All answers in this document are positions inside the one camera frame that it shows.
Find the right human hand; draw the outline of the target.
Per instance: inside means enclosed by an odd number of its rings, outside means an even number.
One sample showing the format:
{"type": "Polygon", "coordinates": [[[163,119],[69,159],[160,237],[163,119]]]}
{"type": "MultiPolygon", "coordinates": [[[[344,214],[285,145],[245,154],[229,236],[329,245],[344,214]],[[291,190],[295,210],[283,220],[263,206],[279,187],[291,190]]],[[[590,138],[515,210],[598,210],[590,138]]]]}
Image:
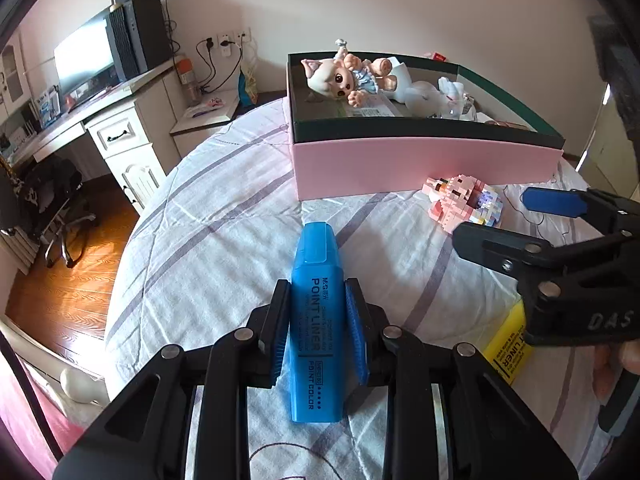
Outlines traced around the right human hand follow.
{"type": "Polygon", "coordinates": [[[600,344],[594,347],[593,392],[601,404],[605,404],[613,391],[619,367],[631,374],[640,374],[638,340],[626,341],[620,346],[600,344]]]}

